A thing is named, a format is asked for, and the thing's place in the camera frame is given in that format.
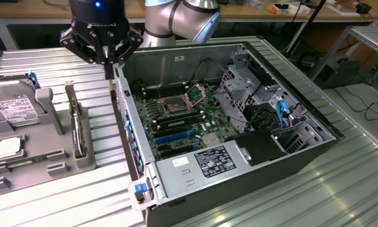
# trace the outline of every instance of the robotic arm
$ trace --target robotic arm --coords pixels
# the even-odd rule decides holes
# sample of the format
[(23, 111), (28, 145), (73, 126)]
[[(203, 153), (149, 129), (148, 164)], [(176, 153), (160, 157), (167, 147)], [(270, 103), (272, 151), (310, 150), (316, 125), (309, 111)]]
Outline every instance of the robotic arm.
[(69, 0), (71, 28), (60, 34), (60, 45), (88, 63), (103, 65), (105, 79), (143, 43), (125, 16), (123, 0)]
[[(69, 0), (71, 28), (60, 34), (60, 44), (88, 63), (101, 65), (105, 79), (143, 44), (125, 16), (124, 0)], [(216, 0), (147, 0), (143, 44), (175, 45), (177, 34), (204, 43), (220, 22)]]

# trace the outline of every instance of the blue pcie slot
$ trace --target blue pcie slot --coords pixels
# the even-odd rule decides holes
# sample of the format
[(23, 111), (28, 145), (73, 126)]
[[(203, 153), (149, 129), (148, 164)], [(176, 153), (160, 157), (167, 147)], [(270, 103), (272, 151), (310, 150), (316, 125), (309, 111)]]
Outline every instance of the blue pcie slot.
[(187, 132), (183, 132), (177, 135), (172, 135), (160, 139), (156, 139), (156, 144), (161, 144), (161, 143), (167, 143), (179, 139), (184, 139), (188, 138), (192, 135), (193, 130), (189, 130)]

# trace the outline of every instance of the black power adapter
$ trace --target black power adapter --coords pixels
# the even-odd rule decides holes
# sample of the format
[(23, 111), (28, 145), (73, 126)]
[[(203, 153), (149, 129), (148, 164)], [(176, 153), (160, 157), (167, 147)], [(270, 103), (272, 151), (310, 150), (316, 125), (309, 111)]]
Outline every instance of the black power adapter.
[(372, 10), (372, 6), (369, 4), (365, 4), (365, 3), (360, 3), (357, 6), (357, 11), (356, 13), (358, 14), (368, 14), (369, 11)]

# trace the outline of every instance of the ribbed metal table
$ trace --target ribbed metal table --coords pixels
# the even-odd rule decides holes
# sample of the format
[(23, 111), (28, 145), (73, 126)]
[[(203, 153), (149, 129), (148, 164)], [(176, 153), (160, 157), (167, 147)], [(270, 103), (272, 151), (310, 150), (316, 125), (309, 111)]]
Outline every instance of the ribbed metal table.
[(358, 40), (362, 44), (368, 45), (374, 51), (378, 52), (378, 26), (354, 26), (354, 27), (348, 27), (341, 34), (338, 40), (336, 41), (332, 49), (329, 50), (326, 56), (324, 59), (320, 61), (318, 66), (314, 67), (312, 73), (310, 73), (310, 78), (314, 80), (321, 73), (325, 64), (330, 58), (334, 57), (338, 49), (341, 49), (341, 46), (344, 42), (348, 39), (348, 36), (352, 35), (356, 40)]
[[(298, 174), (177, 227), (378, 227), (378, 142), (266, 41), (251, 36), (209, 42), (232, 41), (255, 45), (346, 139)], [(101, 70), (61, 48), (5, 52), (0, 74), (27, 69), (33, 69), (41, 85), (56, 91), (57, 109), (68, 105), (63, 83), (75, 81), (77, 97), (89, 107), (100, 167), (0, 196), (0, 226), (144, 226), (141, 213), (129, 205), (131, 177)]]

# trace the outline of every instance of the wooden table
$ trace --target wooden table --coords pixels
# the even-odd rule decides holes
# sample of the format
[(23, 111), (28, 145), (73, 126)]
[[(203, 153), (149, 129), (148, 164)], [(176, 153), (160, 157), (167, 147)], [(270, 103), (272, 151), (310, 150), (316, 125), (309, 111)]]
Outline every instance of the wooden table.
[[(52, 3), (67, 4), (68, 0), (51, 0)], [(312, 15), (297, 15), (294, 22), (301, 22), (302, 26), (293, 38), (296, 38), (305, 28)], [(144, 23), (144, 0), (127, 0), (127, 17), (131, 23)], [(372, 9), (373, 24), (378, 23), (378, 13)], [(266, 9), (251, 6), (228, 5), (221, 6), (223, 22), (292, 22), (294, 16), (286, 14), (273, 14)], [(366, 22), (368, 17), (342, 17), (329, 8), (324, 7), (314, 22)], [(17, 50), (17, 44), (7, 28), (9, 24), (69, 24), (71, 10), (63, 10), (47, 5), (43, 0), (20, 0), (19, 3), (0, 3), (0, 37), (8, 50)]]

